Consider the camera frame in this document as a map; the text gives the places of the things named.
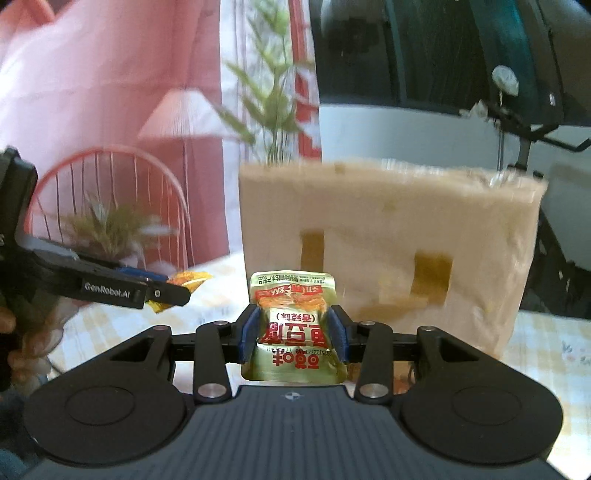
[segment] lamp shade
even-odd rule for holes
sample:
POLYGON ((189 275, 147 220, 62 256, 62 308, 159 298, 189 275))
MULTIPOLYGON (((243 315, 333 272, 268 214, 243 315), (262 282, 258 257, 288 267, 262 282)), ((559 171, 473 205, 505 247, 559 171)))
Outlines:
POLYGON ((236 138, 213 105, 197 89, 172 89, 164 95, 139 138, 236 138))

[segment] snack wrapper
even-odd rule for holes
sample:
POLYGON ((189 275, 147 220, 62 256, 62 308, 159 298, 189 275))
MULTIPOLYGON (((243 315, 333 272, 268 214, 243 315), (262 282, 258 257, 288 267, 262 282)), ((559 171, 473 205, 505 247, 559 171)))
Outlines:
MULTIPOLYGON (((212 278, 207 272, 192 272, 192 271, 184 271, 174 274, 170 277, 167 283, 172 283, 174 285, 180 285, 182 287, 187 287, 191 295, 197 290, 203 282, 212 278)), ((147 302, 150 307, 152 307, 153 311, 156 313, 161 313, 164 310, 169 309, 172 305, 167 303, 160 303, 159 301, 150 300, 147 302)))
POLYGON ((247 380, 337 384, 347 377, 326 335, 326 312, 335 280, 325 273, 276 271, 251 277, 251 301, 263 321, 247 380))

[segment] human hand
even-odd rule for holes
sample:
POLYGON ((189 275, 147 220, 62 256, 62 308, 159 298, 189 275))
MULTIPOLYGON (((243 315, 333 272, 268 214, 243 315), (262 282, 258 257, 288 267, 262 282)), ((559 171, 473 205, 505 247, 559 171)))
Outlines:
MULTIPOLYGON (((30 395, 41 385, 40 375, 51 371, 47 355, 60 343, 64 324, 81 305, 65 297, 59 298, 50 314, 40 319, 34 330, 23 334, 21 348, 8 354, 11 381, 21 394, 30 395)), ((0 333, 12 333, 16 328, 17 320, 13 312, 0 306, 0 333)))

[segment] beige box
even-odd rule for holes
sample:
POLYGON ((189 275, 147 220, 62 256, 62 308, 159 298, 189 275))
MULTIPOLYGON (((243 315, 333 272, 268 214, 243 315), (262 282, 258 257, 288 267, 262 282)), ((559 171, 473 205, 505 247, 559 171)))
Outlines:
POLYGON ((246 274, 325 271, 353 320, 435 325, 499 357, 546 183, 395 161, 241 167, 246 274))

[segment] red wire chair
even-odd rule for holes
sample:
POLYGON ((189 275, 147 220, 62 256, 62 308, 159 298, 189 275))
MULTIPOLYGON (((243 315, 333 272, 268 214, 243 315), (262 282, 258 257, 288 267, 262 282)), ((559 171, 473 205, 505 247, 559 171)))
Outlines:
POLYGON ((137 148, 120 146, 89 148, 66 158, 37 183, 25 229, 31 235, 67 244, 64 217, 85 212, 86 194, 104 205, 136 204, 142 213, 158 215, 178 235, 159 237, 157 247, 146 250, 145 263, 168 262, 186 270, 187 204, 177 178, 160 160, 137 148))

